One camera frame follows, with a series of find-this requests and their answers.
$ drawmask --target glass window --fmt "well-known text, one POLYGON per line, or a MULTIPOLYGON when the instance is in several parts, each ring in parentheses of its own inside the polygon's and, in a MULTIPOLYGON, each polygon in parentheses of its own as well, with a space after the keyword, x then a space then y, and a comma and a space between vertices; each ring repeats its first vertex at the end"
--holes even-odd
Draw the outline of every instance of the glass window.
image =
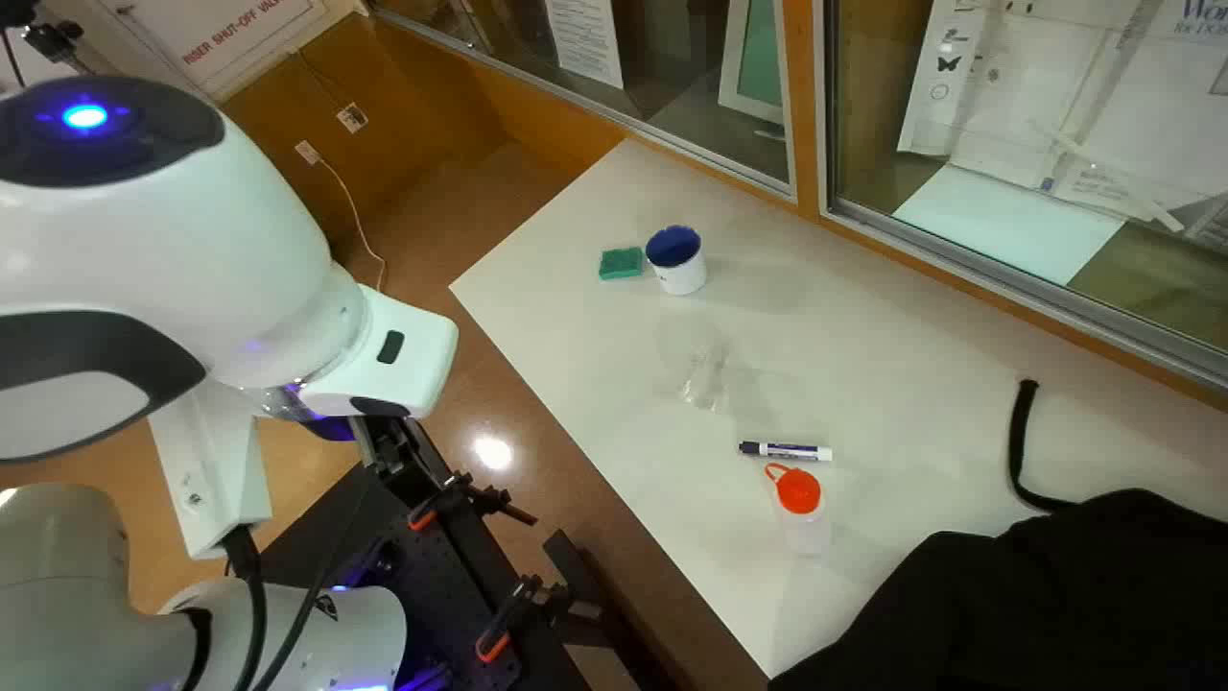
POLYGON ((379 0, 770 191, 792 191, 776 0, 379 0))
POLYGON ((830 208, 1228 392, 1228 0, 824 3, 830 208))

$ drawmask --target green sponge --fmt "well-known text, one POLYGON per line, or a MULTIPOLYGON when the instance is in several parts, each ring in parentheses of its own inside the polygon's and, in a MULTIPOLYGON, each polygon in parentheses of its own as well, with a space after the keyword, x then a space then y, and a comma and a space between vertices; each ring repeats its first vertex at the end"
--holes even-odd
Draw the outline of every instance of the green sponge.
POLYGON ((604 255, 599 278, 604 280, 629 280, 646 273, 646 255, 638 245, 614 245, 604 255))

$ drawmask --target black cloth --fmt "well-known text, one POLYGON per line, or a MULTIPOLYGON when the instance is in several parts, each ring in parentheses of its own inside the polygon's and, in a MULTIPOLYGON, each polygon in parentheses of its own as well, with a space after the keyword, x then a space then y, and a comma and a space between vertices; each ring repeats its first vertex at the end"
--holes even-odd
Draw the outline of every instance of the black cloth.
POLYGON ((922 543, 776 691, 1228 691, 1228 528, 1150 492, 1081 507, 1023 492, 1032 395, 1023 379, 1009 477, 1054 515, 922 543))

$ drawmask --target wooden floor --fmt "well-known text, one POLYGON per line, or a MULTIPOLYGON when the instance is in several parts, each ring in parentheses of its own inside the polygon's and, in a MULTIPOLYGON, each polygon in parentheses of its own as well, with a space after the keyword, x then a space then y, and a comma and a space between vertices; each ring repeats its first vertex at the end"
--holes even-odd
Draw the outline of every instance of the wooden floor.
MULTIPOLYGON (((678 686, 764 686, 729 630, 449 296, 451 278, 564 186, 549 167, 503 145, 480 161, 451 161, 389 208, 370 212, 372 245, 389 257, 385 292, 440 310, 462 327, 457 369, 425 429, 451 470, 506 489, 517 507, 542 518, 535 532, 491 518, 496 538, 523 573, 553 578, 536 544, 553 532, 567 532, 616 588, 629 617, 661 648, 678 686), (483 470, 472 450, 476 440, 503 440, 513 450, 513 466, 506 473, 483 470)), ((336 245, 336 255, 356 280, 377 278, 356 242, 336 245)), ((260 450, 275 502, 275 518, 256 534, 260 543, 302 515, 356 457, 350 447, 321 447, 286 424, 260 424, 260 450)), ((57 460, 0 470, 0 489, 37 479, 75 479, 114 500, 132 534, 132 597, 137 611, 159 611, 184 585, 221 573, 221 565, 192 565, 184 559, 146 425, 57 460)), ((629 686, 611 657, 577 653, 577 660, 592 686, 629 686)))

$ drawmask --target cable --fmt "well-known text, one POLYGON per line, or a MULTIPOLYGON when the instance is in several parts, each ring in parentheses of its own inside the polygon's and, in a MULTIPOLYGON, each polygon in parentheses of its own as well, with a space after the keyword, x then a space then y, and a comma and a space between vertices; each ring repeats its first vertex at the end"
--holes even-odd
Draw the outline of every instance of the cable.
POLYGON ((377 273, 377 292, 385 292, 385 257, 372 249, 372 242, 370 242, 370 231, 366 231, 366 223, 362 223, 362 216, 356 216, 356 203, 352 203, 352 191, 350 191, 350 186, 347 186, 347 178, 329 167, 329 161, 321 161, 317 158, 317 167, 336 181, 336 187, 340 187, 340 196, 347 196, 347 203, 350 203, 350 216, 352 216, 352 231, 356 231, 356 237, 362 237, 362 249, 379 264, 379 273, 377 273))
POLYGON ((265 599, 265 573, 260 573, 260 550, 244 528, 229 532, 221 538, 221 550, 233 565, 233 578, 244 585, 254 599, 254 637, 244 643, 244 660, 237 672, 233 691, 248 691, 256 672, 260 672, 260 653, 265 653, 265 630, 270 630, 270 599, 265 599))
POLYGON ((275 683, 284 660, 294 653, 294 646, 301 646, 301 637, 302 637, 302 630, 308 630, 308 617, 309 617, 309 611, 313 611, 317 591, 321 591, 325 580, 336 573, 340 550, 347 550, 347 543, 350 543, 350 528, 352 528, 356 515, 366 512, 372 483, 377 483, 377 479, 366 479, 362 492, 352 496, 352 507, 350 507, 347 521, 336 521, 340 532, 336 532, 325 561, 317 561, 317 570, 313 570, 313 578, 309 578, 309 588, 302 591, 302 602, 301 602, 301 611, 294 611, 293 630, 286 630, 284 643, 275 646, 275 653, 274 653, 274 660, 270 660, 270 669, 265 669, 265 676, 256 680, 254 691, 270 691, 270 686, 275 683))
POLYGON ((6 54, 6 65, 11 65, 14 84, 27 89, 24 65, 18 65, 14 54, 11 54, 6 26, 0 26, 0 44, 2 44, 2 54, 6 54))

